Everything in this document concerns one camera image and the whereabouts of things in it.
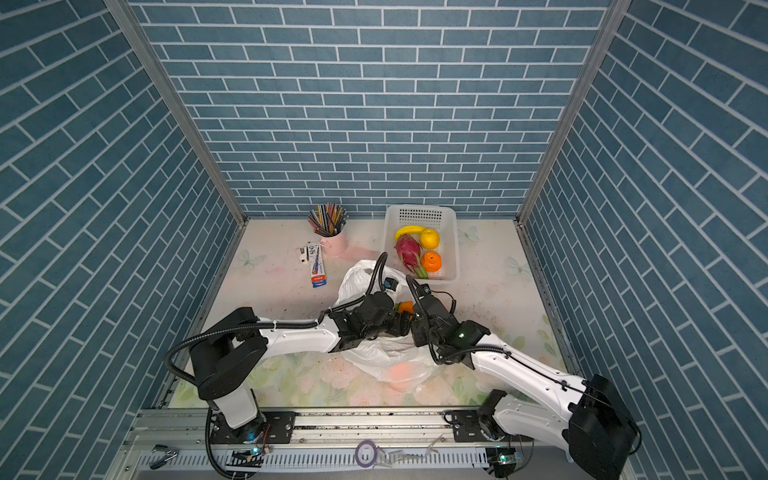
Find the orange fruit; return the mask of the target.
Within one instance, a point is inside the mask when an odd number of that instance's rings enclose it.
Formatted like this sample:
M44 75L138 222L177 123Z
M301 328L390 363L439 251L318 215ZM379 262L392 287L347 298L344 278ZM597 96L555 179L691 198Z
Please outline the orange fruit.
M411 301L401 302L397 305L397 311L413 313L413 303Z
M421 265L426 272L436 273L442 268L442 257L436 251L425 251L421 257Z

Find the white plastic bag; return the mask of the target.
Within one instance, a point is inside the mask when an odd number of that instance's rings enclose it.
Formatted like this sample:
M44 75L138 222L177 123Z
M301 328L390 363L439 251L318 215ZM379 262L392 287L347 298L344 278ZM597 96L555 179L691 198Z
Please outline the white plastic bag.
M360 260L347 270L334 306L365 293L375 263L375 260ZM400 392L420 388L442 370L434 363L426 346L414 345L411 334L404 337L383 334L375 340L363 340L357 348L342 355L366 374Z

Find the pink dragon fruit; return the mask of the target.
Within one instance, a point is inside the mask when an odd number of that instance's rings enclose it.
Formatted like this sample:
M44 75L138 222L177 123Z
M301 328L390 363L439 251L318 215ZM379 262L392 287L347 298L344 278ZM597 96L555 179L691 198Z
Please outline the pink dragon fruit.
M409 234L400 236L395 243L395 251L405 268L418 279L427 279L428 272L421 263L422 247Z

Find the yellow lemon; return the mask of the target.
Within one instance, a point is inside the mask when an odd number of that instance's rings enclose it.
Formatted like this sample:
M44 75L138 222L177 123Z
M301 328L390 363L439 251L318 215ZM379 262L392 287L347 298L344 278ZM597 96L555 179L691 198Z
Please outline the yellow lemon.
M425 228L425 230L419 235L419 242L425 250L436 250L440 245L439 233L431 228Z

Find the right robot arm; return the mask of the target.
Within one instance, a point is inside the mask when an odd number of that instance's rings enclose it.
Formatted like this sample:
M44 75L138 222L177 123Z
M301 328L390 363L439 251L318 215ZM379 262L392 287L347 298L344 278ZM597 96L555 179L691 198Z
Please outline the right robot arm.
M463 364L495 377L531 399L528 406L502 390L482 405L491 434L523 435L566 451L595 479L620 478L642 433L616 386L596 374L591 379L550 367L511 347L487 327L458 321L434 290L412 276L415 342L424 342L438 365Z

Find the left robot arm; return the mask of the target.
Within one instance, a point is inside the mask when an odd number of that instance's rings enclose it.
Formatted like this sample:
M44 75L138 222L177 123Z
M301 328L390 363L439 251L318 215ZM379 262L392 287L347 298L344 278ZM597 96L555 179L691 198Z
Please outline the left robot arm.
M203 333L172 346L164 365L194 385L198 397L229 429L256 429L265 422L246 379L260 361L302 352L353 350L382 334L404 336L409 321L396 311L384 278L388 254L377 258L364 293L303 322L261 320L240 307Z

